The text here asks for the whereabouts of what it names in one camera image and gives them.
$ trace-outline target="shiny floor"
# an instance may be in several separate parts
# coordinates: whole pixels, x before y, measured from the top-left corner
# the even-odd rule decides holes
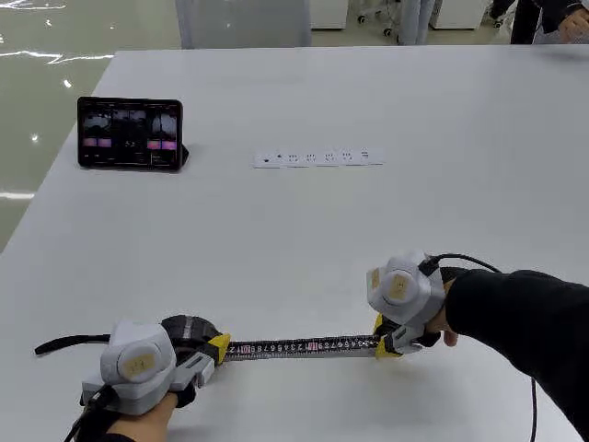
[[[503,42],[496,29],[436,31],[431,44]],[[317,31],[315,46],[387,45],[378,23]],[[0,251],[117,50],[178,49],[173,0],[0,0]]]

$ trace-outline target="black sleeve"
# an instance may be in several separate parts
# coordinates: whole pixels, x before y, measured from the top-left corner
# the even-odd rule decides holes
[[[531,271],[458,276],[448,324],[533,377],[589,440],[589,288]]]
[[[104,435],[98,442],[135,442],[127,436],[122,435]]]

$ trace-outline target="white table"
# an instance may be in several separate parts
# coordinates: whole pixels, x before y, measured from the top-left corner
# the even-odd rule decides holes
[[[60,440],[100,345],[185,312],[236,339],[371,330],[364,272],[412,248],[583,283],[586,47],[120,52],[95,93],[177,98],[179,175],[87,171],[70,134],[0,258],[0,428]],[[384,147],[374,168],[255,170],[257,148]],[[526,441],[529,381],[462,339],[402,360],[227,364],[172,441]],[[580,440],[539,397],[538,441]]]

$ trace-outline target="black strap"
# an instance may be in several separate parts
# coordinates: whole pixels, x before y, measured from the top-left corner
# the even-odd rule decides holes
[[[77,334],[75,336],[64,336],[63,338],[53,339],[47,343],[42,343],[35,349],[35,355],[41,356],[65,347],[78,345],[80,343],[107,343],[110,339],[109,334]]]

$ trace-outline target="forearm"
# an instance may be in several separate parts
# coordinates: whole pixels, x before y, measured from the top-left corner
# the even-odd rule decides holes
[[[103,438],[104,442],[126,440],[134,442],[164,442],[167,434],[167,423],[178,403],[178,396],[169,393],[153,410],[141,416],[121,416]]]
[[[536,272],[470,271],[446,300],[449,326],[534,377],[589,440],[589,288]]]

